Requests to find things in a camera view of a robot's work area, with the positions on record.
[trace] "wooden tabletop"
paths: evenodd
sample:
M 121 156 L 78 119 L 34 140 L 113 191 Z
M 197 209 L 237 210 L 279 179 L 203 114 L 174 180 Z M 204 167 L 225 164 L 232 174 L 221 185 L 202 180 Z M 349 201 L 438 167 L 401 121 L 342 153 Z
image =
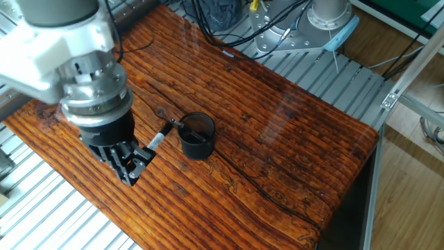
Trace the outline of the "wooden tabletop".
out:
M 226 56 L 165 6 L 124 48 L 149 42 L 149 26 L 153 45 L 122 62 L 135 136 L 148 144 L 166 120 L 204 112 L 216 123 L 209 159 L 187 159 L 174 131 L 128 187 L 54 107 L 32 101 L 6 126 L 144 249 L 313 249 L 377 131 L 259 63 Z

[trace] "cable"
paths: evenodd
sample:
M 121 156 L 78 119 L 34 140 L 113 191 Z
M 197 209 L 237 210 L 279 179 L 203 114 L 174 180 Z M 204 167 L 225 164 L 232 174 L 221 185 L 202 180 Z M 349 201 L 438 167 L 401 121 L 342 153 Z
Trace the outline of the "cable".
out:
M 276 24 L 282 22 L 285 18 L 288 17 L 288 15 L 292 11 L 294 11 L 298 6 L 300 6 L 301 4 L 303 4 L 306 1 L 307 0 L 299 0 L 297 2 L 292 3 L 287 8 L 285 8 L 284 10 L 279 12 L 272 20 L 270 20 L 269 23 L 265 24 L 263 27 L 261 27 L 257 31 L 255 31 L 252 35 L 249 35 L 248 37 L 243 37 L 242 39 L 239 39 L 234 42 L 229 42 L 226 44 L 220 43 L 220 42 L 216 41 L 216 39 L 214 38 L 214 34 L 211 32 L 210 25 L 208 24 L 208 21 L 203 13 L 203 10 L 202 10 L 202 6 L 200 5 L 200 0 L 191 0 L 191 4 L 192 4 L 194 12 L 196 14 L 196 16 L 195 16 L 196 23 L 198 24 L 202 34 L 204 35 L 204 38 L 211 45 L 222 48 L 222 47 L 235 47 L 240 44 L 245 44 L 247 42 L 250 42 L 252 39 L 254 39 L 259 34 L 270 29 L 271 27 L 275 26 Z
M 438 134 L 443 131 L 441 128 L 436 127 L 435 130 L 432 130 L 431 124 L 424 117 L 419 119 L 422 133 L 426 138 L 429 138 L 432 142 L 435 142 L 436 147 L 439 149 L 441 154 L 444 156 L 444 140 L 439 138 Z
M 408 58 L 409 56 L 412 56 L 414 53 L 416 53 L 417 51 L 421 50 L 423 47 L 424 47 L 424 46 L 421 46 L 421 47 L 417 48 L 415 51 L 411 52 L 411 53 L 408 54 L 408 55 L 403 55 L 402 58 Z M 394 57 L 394 58 L 392 58 L 392 59 L 388 59 L 388 60 L 385 61 L 385 62 L 381 62 L 381 63 L 378 63 L 378 64 L 376 64 L 376 65 L 370 66 L 369 69 L 374 69 L 374 68 L 376 68 L 376 67 L 379 67 L 379 66 L 385 65 L 385 64 L 387 64 L 387 63 L 389 63 L 389 62 L 393 62 L 394 60 L 396 60 L 396 58 L 397 58 L 397 57 Z
M 389 79 L 391 79 L 392 77 L 394 77 L 395 75 L 403 72 L 404 70 L 407 69 L 408 65 L 415 60 L 416 56 L 418 56 L 418 54 L 421 52 L 421 50 L 415 52 L 412 56 L 408 57 L 407 59 L 405 59 L 403 62 L 401 62 L 401 64 L 399 64 L 398 66 L 396 66 L 396 68 L 389 72 L 388 75 L 384 78 L 384 82 L 388 81 Z
M 131 9 L 135 9 L 134 6 L 132 6 L 132 5 L 130 5 L 129 3 L 127 3 L 126 0 L 123 0 L 123 2 L 124 2 L 129 8 L 131 8 Z M 118 53 L 118 54 L 119 54 L 119 58 L 117 59 L 117 62 L 118 62 L 118 63 L 120 63 L 120 62 L 123 60 L 123 55 L 124 55 L 125 53 L 132 53 L 132 52 L 136 52 L 136 51 L 139 51 L 139 50 L 142 50 L 142 49 L 146 49 L 146 48 L 150 47 L 150 46 L 154 43 L 154 39 L 155 39 L 155 38 L 154 38 L 154 30 L 153 30 L 153 27 L 152 27 L 150 24 L 147 23 L 148 28 L 150 29 L 151 34 L 153 35 L 153 38 L 151 39 L 151 41 L 150 41 L 147 45 L 144 45 L 144 46 L 142 46 L 142 47 L 140 47 L 140 48 L 137 48 L 137 49 L 131 49 L 131 50 L 129 50 L 129 51 L 125 51 L 125 50 L 123 50 L 123 45 L 122 45 L 122 41 L 121 41 L 121 36 L 120 36 L 120 33 L 119 33 L 118 29 L 117 29 L 116 19 L 114 18 L 114 15 L 112 14 L 112 10 L 111 10 L 111 7 L 110 7 L 110 3 L 109 3 L 108 1 L 105 0 L 105 5 L 106 5 L 106 8 L 107 8 L 108 14 L 110 15 L 110 19 L 111 19 L 111 22 L 112 22 L 112 29 L 114 30 L 114 35 L 116 36 L 117 43 L 119 44 L 119 50 L 114 51 L 115 53 Z
M 433 17 L 425 24 L 425 26 L 422 28 L 422 31 L 425 31 L 425 29 L 431 24 L 431 22 L 435 19 L 435 17 L 437 17 L 439 15 L 439 13 L 441 13 L 441 11 L 443 9 L 444 9 L 444 5 L 441 8 L 439 8 L 439 10 L 435 13 L 435 15 L 433 15 Z M 418 40 L 418 38 L 420 37 L 420 33 L 422 33 L 422 32 L 420 31 L 417 34 L 417 36 L 415 36 L 415 38 L 411 41 L 409 46 L 407 46 L 407 48 L 396 58 L 396 60 L 390 65 L 390 67 L 382 74 L 382 76 L 384 78 L 386 78 L 386 80 L 390 79 L 390 78 L 387 78 L 386 76 L 390 72 L 391 68 L 393 68 L 393 66 L 395 66 L 395 64 L 398 63 L 398 61 L 403 57 L 403 55 L 405 55 L 405 53 L 415 44 L 416 40 Z
M 117 59 L 117 63 L 120 63 L 123 59 L 123 45 L 122 40 L 119 31 L 117 30 L 116 25 L 116 19 L 114 18 L 114 15 L 112 14 L 112 10 L 110 7 L 110 3 L 108 0 L 105 0 L 106 9 L 108 10 L 108 13 L 110 14 L 110 19 L 112 22 L 112 29 L 114 30 L 114 35 L 116 36 L 117 43 L 119 44 L 119 58 Z

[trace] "wooden floor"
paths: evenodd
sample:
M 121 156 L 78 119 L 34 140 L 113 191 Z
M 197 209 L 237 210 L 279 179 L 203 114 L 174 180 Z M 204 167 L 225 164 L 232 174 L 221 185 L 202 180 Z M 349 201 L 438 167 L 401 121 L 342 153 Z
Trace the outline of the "wooden floor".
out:
M 410 37 L 356 10 L 358 30 L 345 54 L 364 66 L 399 55 Z M 375 69 L 382 74 L 385 67 Z M 444 57 L 437 55 L 411 89 L 444 83 Z M 444 88 L 412 92 L 425 105 L 444 111 Z M 372 249 L 444 249 L 444 157 L 424 138 L 419 115 L 398 105 L 387 121 Z

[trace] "metal grating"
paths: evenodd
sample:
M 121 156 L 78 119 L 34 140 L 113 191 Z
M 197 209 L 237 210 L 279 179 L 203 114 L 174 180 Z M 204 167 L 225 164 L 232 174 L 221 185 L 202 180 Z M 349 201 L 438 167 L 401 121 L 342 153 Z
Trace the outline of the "metal grating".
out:
M 115 12 L 125 8 L 118 0 L 110 3 Z M 169 7 L 188 19 L 179 3 Z M 1 7 L 0 15 L 6 16 Z M 248 7 L 241 20 L 224 33 L 251 34 Z M 253 42 L 237 48 L 247 56 L 257 55 Z M 345 56 L 337 59 L 339 74 L 326 51 L 272 55 L 259 62 L 379 130 L 388 116 L 379 105 L 392 83 Z M 9 197 L 0 207 L 0 249 L 141 249 L 3 124 L 0 149 L 11 161 L 0 166 L 0 192 Z

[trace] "black cable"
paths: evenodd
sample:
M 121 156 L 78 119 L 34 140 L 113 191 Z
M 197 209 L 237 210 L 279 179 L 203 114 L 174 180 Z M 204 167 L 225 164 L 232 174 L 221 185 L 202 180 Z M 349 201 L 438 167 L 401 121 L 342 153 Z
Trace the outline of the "black cable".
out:
M 105 0 L 106 9 L 108 10 L 108 13 L 110 14 L 110 19 L 112 22 L 112 29 L 114 30 L 114 35 L 116 36 L 117 43 L 119 44 L 119 58 L 117 58 L 117 63 L 120 63 L 123 59 L 123 45 L 122 40 L 119 31 L 117 30 L 116 25 L 116 19 L 114 18 L 114 15 L 112 14 L 112 10 L 110 7 L 110 3 L 108 0 Z
M 411 43 L 409 44 L 409 46 L 398 56 L 398 58 L 396 58 L 396 60 L 394 62 L 392 62 L 392 64 L 390 65 L 390 67 L 382 74 L 382 76 L 384 78 L 387 78 L 386 75 L 390 72 L 391 68 L 393 66 L 395 66 L 396 63 L 398 63 L 398 61 L 402 58 L 403 55 L 405 55 L 405 53 L 408 52 L 408 50 L 415 44 L 416 40 L 418 40 L 418 38 L 420 37 L 420 33 L 422 33 L 423 31 L 425 31 L 425 29 L 431 24 L 431 22 L 439 15 L 439 13 L 441 13 L 441 11 L 444 9 L 444 5 L 439 8 L 439 10 L 435 13 L 435 15 L 433 15 L 433 17 L 425 24 L 425 26 L 422 28 L 421 32 L 419 32 L 417 34 L 417 36 L 415 36 L 415 38 L 411 41 Z
M 193 6 L 194 12 L 196 13 L 195 19 L 196 23 L 198 24 L 199 28 L 202 31 L 202 34 L 204 35 L 204 38 L 213 46 L 217 46 L 219 48 L 221 47 L 235 47 L 240 44 L 244 44 L 247 42 L 250 42 L 252 39 L 254 39 L 259 34 L 263 33 L 264 31 L 270 29 L 271 27 L 275 26 L 276 24 L 282 22 L 285 18 L 288 17 L 288 15 L 294 11 L 298 6 L 306 2 L 307 0 L 299 0 L 295 3 L 292 3 L 287 8 L 279 12 L 269 23 L 255 31 L 252 35 L 249 35 L 248 37 L 243 37 L 243 39 L 229 42 L 229 43 L 220 43 L 214 39 L 214 34 L 211 32 L 210 25 L 208 24 L 208 21 L 203 13 L 202 7 L 200 5 L 199 0 L 191 0 L 191 4 Z
M 123 0 L 123 2 L 124 2 L 129 8 L 131 8 L 131 9 L 135 9 L 134 6 L 132 6 L 132 5 L 130 5 L 129 3 L 127 3 L 126 0 Z M 148 28 L 149 28 L 150 31 L 151 31 L 151 34 L 152 34 L 152 36 L 153 36 L 153 39 L 151 39 L 151 41 L 150 41 L 147 45 L 144 45 L 144 46 L 142 46 L 142 47 L 140 47 L 140 48 L 137 48 L 137 49 L 131 49 L 131 50 L 129 50 L 129 51 L 125 51 L 125 50 L 123 50 L 123 45 L 122 45 L 122 41 L 121 41 L 121 36 L 120 36 L 120 33 L 119 33 L 118 29 L 117 29 L 116 20 L 115 20 L 115 18 L 114 18 L 114 15 L 112 14 L 112 10 L 111 10 L 110 4 L 108 3 L 107 0 L 105 0 L 105 5 L 106 5 L 106 8 L 107 8 L 108 13 L 110 14 L 110 19 L 111 19 L 111 22 L 112 22 L 112 27 L 113 27 L 113 30 L 114 30 L 114 34 L 115 34 L 115 36 L 116 36 L 117 43 L 119 44 L 119 50 L 114 51 L 115 53 L 118 53 L 118 54 L 119 54 L 119 58 L 117 59 L 117 62 L 118 62 L 118 63 L 120 63 L 120 62 L 123 60 L 123 54 L 124 54 L 124 53 L 132 53 L 132 52 L 140 51 L 140 50 L 142 50 L 142 49 L 146 49 L 146 48 L 150 47 L 150 46 L 154 43 L 154 39 L 155 39 L 155 38 L 154 38 L 154 30 L 153 30 L 153 27 L 152 27 L 151 25 L 147 24 L 147 25 L 148 25 Z
M 408 65 L 415 60 L 416 56 L 418 56 L 418 54 L 421 52 L 422 49 L 418 50 L 417 52 L 415 52 L 413 55 L 409 56 L 408 58 L 406 58 L 403 62 L 401 62 L 394 70 L 390 71 L 387 76 L 384 78 L 384 81 L 388 81 L 389 79 L 391 79 L 392 77 L 394 77 L 395 75 L 403 72 L 404 70 L 407 69 Z
M 150 29 L 150 31 L 151 31 L 151 34 L 152 34 L 152 36 L 153 36 L 153 38 L 151 39 L 151 41 L 147 44 L 147 45 L 145 45 L 145 46 L 142 46 L 142 47 L 139 47 L 139 48 L 137 48 L 137 49 L 131 49 L 131 50 L 129 50 L 129 51 L 123 51 L 124 53 L 133 53 L 133 52 L 136 52 L 136 51 L 140 51 L 140 50 L 143 50 L 143 49 L 146 49 L 146 48 L 148 48 L 148 47 L 150 47 L 153 43 L 154 43 L 154 30 L 153 30 L 153 27 L 149 24 L 149 23 L 146 23 L 146 25 L 148 26 L 148 28 Z

